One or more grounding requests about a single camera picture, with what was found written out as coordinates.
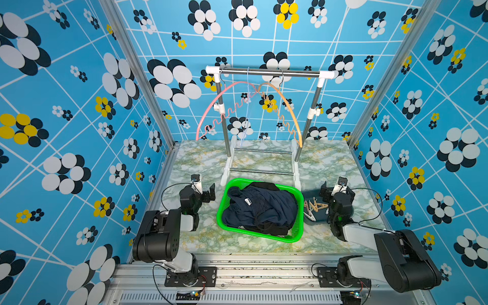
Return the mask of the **wooden hanger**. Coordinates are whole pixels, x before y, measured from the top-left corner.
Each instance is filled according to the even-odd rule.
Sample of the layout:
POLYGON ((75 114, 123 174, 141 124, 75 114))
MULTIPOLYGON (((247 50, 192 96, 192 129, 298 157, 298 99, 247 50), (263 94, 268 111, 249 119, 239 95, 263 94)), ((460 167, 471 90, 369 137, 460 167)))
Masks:
POLYGON ((291 125, 289 123, 286 123, 285 122, 285 117, 284 117, 284 115, 281 115, 280 111, 278 111, 278 119, 280 119, 282 121, 283 125, 288 128, 288 132, 290 133, 290 135, 293 136, 293 138, 296 141, 296 143, 298 144, 299 148, 302 148, 303 147, 302 132, 301 132, 301 129, 299 128, 299 123, 298 123, 298 120, 297 120, 296 115, 294 113, 294 110, 291 108, 291 105, 289 104, 288 100, 283 95, 283 93, 281 92, 281 90, 278 87, 274 86, 270 82, 261 83, 258 86, 258 88, 257 88, 257 93, 258 94, 263 95, 261 93, 261 88, 263 86, 268 86, 268 87, 272 88, 282 98, 282 100, 284 101, 285 106, 286 106, 286 108, 288 109, 288 111, 289 111, 289 113, 291 115, 292 121, 294 122, 294 129, 292 130, 291 129, 291 125))

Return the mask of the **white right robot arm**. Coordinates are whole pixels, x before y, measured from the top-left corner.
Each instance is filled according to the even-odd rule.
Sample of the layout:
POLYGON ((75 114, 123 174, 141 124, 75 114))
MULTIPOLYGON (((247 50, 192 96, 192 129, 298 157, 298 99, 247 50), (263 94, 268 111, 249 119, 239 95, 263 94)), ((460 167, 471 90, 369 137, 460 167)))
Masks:
POLYGON ((356 243, 377 252, 377 258, 342 257, 337 281, 345 286, 362 279, 387 283, 403 293, 430 290, 441 284, 442 275, 411 230, 390 231, 364 226, 352 219, 355 193, 340 178, 334 187, 323 183, 319 195, 328 204, 328 223, 340 241, 356 243))

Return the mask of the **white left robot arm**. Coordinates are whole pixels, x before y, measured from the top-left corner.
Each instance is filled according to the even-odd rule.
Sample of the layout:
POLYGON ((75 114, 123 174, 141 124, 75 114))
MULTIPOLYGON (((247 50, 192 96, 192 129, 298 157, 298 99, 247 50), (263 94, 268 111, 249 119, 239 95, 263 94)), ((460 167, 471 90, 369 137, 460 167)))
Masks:
POLYGON ((154 263, 166 269, 167 287, 200 284, 198 261, 195 255, 181 250, 180 234, 196 231, 198 211, 203 203, 216 199, 216 185, 203 191, 199 182, 186 185, 180 193, 180 207, 167 211, 149 210, 145 213, 132 246, 135 261, 154 263))

